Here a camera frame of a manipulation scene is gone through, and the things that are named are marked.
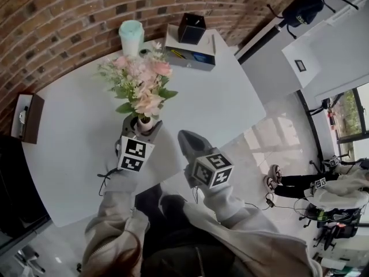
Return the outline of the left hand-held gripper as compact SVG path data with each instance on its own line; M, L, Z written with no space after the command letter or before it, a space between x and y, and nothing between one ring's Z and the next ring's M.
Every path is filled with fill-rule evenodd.
M143 134L139 134L137 122L138 117L133 115L128 115L123 121L121 136L115 143L117 170L140 172L155 147L154 142L163 122L156 122Z

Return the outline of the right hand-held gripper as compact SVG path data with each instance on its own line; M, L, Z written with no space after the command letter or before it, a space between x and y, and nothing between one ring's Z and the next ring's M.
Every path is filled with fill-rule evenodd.
M182 155L189 165L184 174L190 188L206 186L215 188L228 182L232 172L233 163L228 156L197 133L180 130L178 143Z

